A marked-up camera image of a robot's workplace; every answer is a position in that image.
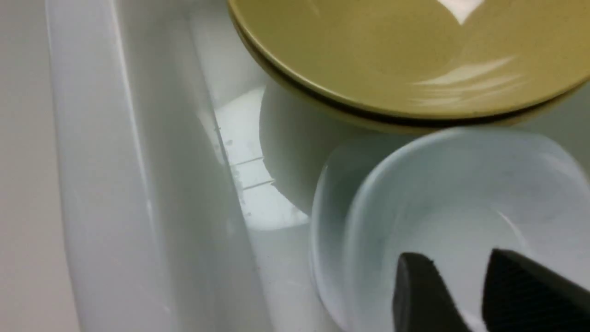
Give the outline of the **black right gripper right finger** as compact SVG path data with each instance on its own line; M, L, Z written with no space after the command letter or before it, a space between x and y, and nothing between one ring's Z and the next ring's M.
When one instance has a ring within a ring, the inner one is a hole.
M481 315L489 332L587 332L589 292L507 249L493 249Z

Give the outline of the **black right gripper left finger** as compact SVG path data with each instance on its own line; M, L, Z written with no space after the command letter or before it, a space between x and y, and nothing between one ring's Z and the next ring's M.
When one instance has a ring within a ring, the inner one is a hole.
M392 300L396 332L469 332L436 265L404 252L397 260Z

